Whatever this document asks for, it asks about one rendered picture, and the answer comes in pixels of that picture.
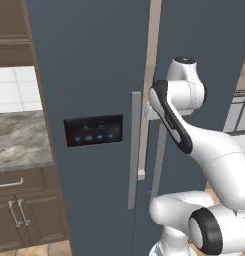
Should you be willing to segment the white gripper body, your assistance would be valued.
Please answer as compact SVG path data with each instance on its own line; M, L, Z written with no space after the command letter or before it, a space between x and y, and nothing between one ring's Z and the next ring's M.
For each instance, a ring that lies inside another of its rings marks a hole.
M158 120L160 119L161 121L165 120L165 112L163 110L159 110L156 112L150 103L147 103L146 108L145 108L145 117L148 120Z

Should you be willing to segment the beige fridge door edge strip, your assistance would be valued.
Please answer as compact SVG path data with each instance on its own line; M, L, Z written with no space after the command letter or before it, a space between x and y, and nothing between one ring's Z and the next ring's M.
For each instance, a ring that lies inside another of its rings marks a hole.
M152 84L152 80L154 78L155 66L156 66L161 6L162 6L162 0L150 0L148 41L147 41L146 65L145 65L144 88L143 88L143 99L142 99L138 180L144 180L146 176L146 152L147 152L149 121L145 117L145 108L147 106L147 101L148 101L148 90Z

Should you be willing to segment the dark blue fridge door with display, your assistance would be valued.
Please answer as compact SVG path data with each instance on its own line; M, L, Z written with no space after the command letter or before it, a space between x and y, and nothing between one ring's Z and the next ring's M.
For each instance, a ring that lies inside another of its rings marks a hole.
M132 92L150 0L26 0L74 256L132 256Z

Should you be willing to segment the brown wooden fridge side panel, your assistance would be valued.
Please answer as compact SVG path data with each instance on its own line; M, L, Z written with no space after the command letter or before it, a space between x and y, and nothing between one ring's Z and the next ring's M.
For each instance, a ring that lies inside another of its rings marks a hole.
M44 90L42 87L42 80L41 80L41 72L38 66L38 58L37 58L37 54L36 54L36 48L35 48L35 43L34 43L34 38L33 38L33 33L32 33L32 25L30 22L30 16L29 16L29 11L28 11L28 6L27 6L27 1L26 0L20 0L21 2L21 6L22 6L22 11L23 11L23 16L24 16L24 20L25 20L25 27L26 27L26 34L29 40L29 45L30 45L30 51L31 51L31 55L32 55L32 60L33 60L33 64L34 64L34 69L35 69L35 73L36 73L36 78L37 78L37 83L38 83L38 90L40 93L40 97L41 97L41 104L42 104L42 108L43 108L43 112L44 112L44 119L45 119L45 123L46 123L46 129L47 129L47 134L48 134L48 139L49 139L49 144L50 144L50 148L51 148L51 153L52 153L52 159L53 159L53 164L54 164L54 171L55 171L55 175L57 176L58 179L58 186L59 186L59 191L61 194L61 207L62 207L62 213L63 213L63 220L65 221L65 231L66 231L66 235L68 237L69 243L70 243L70 248L71 248L71 252L72 252L72 256L74 256L74 248L72 245L72 241L71 241L71 235L70 235L70 230L69 230L69 225L68 225L68 218L66 216L66 207L65 207L65 203L64 203L64 197L63 197L63 191L62 191L62 186L61 186L61 179L60 179L60 173L57 167L57 161L56 161L56 154L54 151L54 144L53 144L53 140L52 140L52 130L50 128L50 122L49 122L49 118L48 118L48 111L47 111L47 107L46 107L46 102L45 102L45 95L44 95Z

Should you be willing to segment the dark framed window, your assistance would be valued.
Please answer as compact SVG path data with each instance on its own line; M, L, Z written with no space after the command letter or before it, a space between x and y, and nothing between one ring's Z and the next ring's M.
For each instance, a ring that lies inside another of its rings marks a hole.
M245 96L233 98L223 131L232 136L245 134Z

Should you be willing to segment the brown wooden drawer front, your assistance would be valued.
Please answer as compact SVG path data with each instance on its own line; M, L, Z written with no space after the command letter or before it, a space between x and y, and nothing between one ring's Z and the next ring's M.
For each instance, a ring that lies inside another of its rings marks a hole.
M24 178L24 183L21 186L0 188L0 195L44 188L40 168L0 172L0 184L18 182L21 177Z

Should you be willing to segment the brown wooden cupboard door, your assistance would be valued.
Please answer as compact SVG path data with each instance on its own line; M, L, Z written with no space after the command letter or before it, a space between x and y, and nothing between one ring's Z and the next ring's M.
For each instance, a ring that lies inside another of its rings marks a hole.
M58 191L16 195L16 199L33 245L68 239Z
M13 200L13 209L18 220L22 222L16 227L8 207L8 201ZM20 210L14 196L0 198L0 252L27 247L31 244L28 231L24 225Z

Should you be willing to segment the brown wooden wall cupboard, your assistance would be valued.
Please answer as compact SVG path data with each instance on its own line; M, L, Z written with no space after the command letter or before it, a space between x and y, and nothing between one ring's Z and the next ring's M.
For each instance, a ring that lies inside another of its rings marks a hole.
M21 0L0 0L0 67L32 64Z

